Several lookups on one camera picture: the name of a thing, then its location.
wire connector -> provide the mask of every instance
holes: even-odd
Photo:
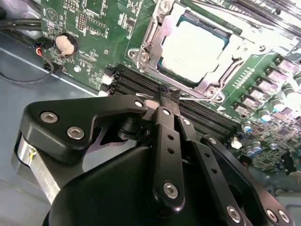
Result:
[[[49,49],[55,46],[54,40],[50,40],[45,37],[40,37],[34,41],[32,44],[33,48]]]

silver screw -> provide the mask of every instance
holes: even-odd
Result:
[[[43,112],[40,117],[46,123],[55,123],[58,121],[57,115],[52,112]]]
[[[227,206],[227,212],[234,222],[239,223],[241,221],[241,217],[234,207]]]
[[[272,211],[267,210],[267,214],[268,214],[268,217],[269,217],[272,221],[278,222],[278,219],[277,219],[276,215],[275,215]]]
[[[143,104],[141,102],[139,102],[139,101],[135,101],[135,105],[137,105],[138,107],[142,107],[143,106]]]
[[[170,112],[168,110],[163,110],[164,114],[170,115]]]
[[[179,195],[178,189],[169,182],[163,184],[163,190],[165,194],[171,199],[176,199]]]
[[[67,130],[67,135],[74,140],[81,140],[85,133],[81,128],[73,126]]]
[[[183,122],[188,126],[190,125],[190,121],[188,121],[187,119],[183,119]]]
[[[207,95],[210,96],[210,97],[213,97],[215,94],[215,89],[214,88],[209,88],[207,90]]]
[[[213,138],[209,138],[209,141],[214,145],[216,144],[216,140],[214,140]]]
[[[147,62],[148,59],[149,59],[149,55],[147,53],[142,53],[141,54],[141,60],[143,62]]]
[[[170,11],[170,2],[168,0],[163,0],[160,3],[160,10],[164,14],[168,13]]]
[[[75,65],[73,69],[76,73],[79,73],[81,71],[81,67],[78,65]]]
[[[272,144],[269,145],[271,150],[277,150],[277,146],[278,145],[276,143],[272,143]]]
[[[279,210],[279,213],[280,213],[282,219],[283,219],[286,223],[290,223],[290,219],[288,218],[288,216],[287,216],[282,210]]]

cpu socket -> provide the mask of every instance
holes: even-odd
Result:
[[[191,95],[223,102],[222,89],[252,54],[263,54],[250,39],[192,11],[178,1],[158,0],[139,49],[128,56],[136,67]]]

electrolytic capacitor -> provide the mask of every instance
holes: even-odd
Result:
[[[264,122],[271,121],[271,119],[272,119],[269,111],[267,111],[267,110],[260,111],[259,116],[260,116],[261,120]]]
[[[252,128],[251,128],[251,122],[250,121],[245,121],[243,123],[243,130],[245,132],[250,132],[252,130]]]
[[[301,89],[301,77],[296,78],[295,81],[298,84],[299,88]]]
[[[249,157],[251,157],[254,154],[255,154],[255,152],[253,151],[253,148],[251,146],[248,146],[246,148],[246,155],[249,156]]]
[[[281,112],[285,109],[285,105],[282,103],[280,99],[273,99],[271,101],[271,105],[273,107],[273,111]]]
[[[286,88],[283,90],[284,95],[286,96],[287,100],[291,103],[299,101],[301,97],[299,93],[295,92],[293,88]]]
[[[259,141],[254,141],[252,143],[252,150],[254,153],[261,151],[261,143]]]

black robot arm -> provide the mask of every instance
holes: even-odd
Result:
[[[14,156],[52,203],[45,225],[294,225],[222,143],[197,136],[176,100],[157,100],[129,95],[26,107]],[[129,139],[136,147],[83,172],[86,153]]]

